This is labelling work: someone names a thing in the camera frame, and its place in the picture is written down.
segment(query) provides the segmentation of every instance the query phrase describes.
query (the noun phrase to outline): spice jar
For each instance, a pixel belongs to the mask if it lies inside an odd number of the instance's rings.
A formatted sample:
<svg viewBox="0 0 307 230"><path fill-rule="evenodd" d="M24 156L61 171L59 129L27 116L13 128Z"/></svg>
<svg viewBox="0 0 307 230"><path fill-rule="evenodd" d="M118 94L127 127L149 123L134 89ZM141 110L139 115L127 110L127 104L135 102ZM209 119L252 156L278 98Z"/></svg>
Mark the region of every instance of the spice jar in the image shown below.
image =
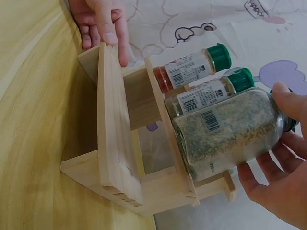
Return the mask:
<svg viewBox="0 0 307 230"><path fill-rule="evenodd" d="M254 87L253 76L247 68L236 68L230 76L223 76L194 86L191 90L165 99L165 106L171 119L192 113L228 97Z"/></svg>
<svg viewBox="0 0 307 230"><path fill-rule="evenodd" d="M164 66L155 67L153 72L165 94L230 67L231 58L227 48L223 44L217 44Z"/></svg>
<svg viewBox="0 0 307 230"><path fill-rule="evenodd" d="M297 124L277 108L271 94L255 87L173 120L183 161L195 181L266 153Z"/></svg>

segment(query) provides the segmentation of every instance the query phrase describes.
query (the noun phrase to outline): hand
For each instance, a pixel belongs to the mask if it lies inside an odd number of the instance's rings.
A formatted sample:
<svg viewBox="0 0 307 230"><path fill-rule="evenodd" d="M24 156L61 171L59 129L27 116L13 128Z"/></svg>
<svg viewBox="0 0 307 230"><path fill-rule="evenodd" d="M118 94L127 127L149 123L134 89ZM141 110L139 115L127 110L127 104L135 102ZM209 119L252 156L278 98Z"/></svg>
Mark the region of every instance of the hand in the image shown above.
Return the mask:
<svg viewBox="0 0 307 230"><path fill-rule="evenodd" d="M118 43L122 67L128 64L129 37L122 0L69 0L71 13L80 29L84 50L99 45Z"/></svg>
<svg viewBox="0 0 307 230"><path fill-rule="evenodd" d="M301 122L303 138L293 132L284 133L273 148L283 171L268 153L257 158L269 185L259 184L247 163L238 167L240 182L248 197L264 206L283 221L307 229L307 96L290 93L282 83L275 84L273 96L287 116Z"/></svg>

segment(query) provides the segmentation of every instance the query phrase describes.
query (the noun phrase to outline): wooden shelf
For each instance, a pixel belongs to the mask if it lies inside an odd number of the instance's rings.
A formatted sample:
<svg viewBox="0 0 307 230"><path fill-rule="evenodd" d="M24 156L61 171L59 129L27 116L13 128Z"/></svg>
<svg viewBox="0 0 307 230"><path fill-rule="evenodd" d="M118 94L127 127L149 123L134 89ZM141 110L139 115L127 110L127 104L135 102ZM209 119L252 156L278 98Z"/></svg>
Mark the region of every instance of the wooden shelf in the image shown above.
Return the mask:
<svg viewBox="0 0 307 230"><path fill-rule="evenodd" d="M97 194L142 215L150 215L235 187L228 171L194 184L182 161L162 92L149 58L123 71L114 48L104 43L78 57L97 84L98 150L63 161L61 171ZM144 175L138 128L162 120L174 166Z"/></svg>

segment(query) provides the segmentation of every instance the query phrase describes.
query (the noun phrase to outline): green lid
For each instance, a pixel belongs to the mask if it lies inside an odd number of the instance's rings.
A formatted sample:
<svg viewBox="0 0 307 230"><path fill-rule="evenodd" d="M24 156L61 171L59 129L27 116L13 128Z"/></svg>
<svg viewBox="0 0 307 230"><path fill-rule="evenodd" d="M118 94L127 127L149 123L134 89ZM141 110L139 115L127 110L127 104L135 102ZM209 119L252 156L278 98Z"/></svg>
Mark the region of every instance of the green lid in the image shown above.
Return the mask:
<svg viewBox="0 0 307 230"><path fill-rule="evenodd" d="M232 75L228 76L228 78L233 84L236 92L241 92L255 86L253 75L247 68L235 70Z"/></svg>
<svg viewBox="0 0 307 230"><path fill-rule="evenodd" d="M228 49L223 44L218 43L216 46L207 49L212 57L216 72L231 67L231 58Z"/></svg>

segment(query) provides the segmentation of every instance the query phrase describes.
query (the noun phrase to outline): large glass jar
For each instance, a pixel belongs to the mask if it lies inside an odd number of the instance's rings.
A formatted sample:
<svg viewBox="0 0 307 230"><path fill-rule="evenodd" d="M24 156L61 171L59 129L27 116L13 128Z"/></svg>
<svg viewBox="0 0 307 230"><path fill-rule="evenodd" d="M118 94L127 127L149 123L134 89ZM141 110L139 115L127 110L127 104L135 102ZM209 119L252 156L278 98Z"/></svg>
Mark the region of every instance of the large glass jar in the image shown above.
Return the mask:
<svg viewBox="0 0 307 230"><path fill-rule="evenodd" d="M182 158L195 181L266 153L297 123L277 108L271 94L255 87L173 120Z"/></svg>

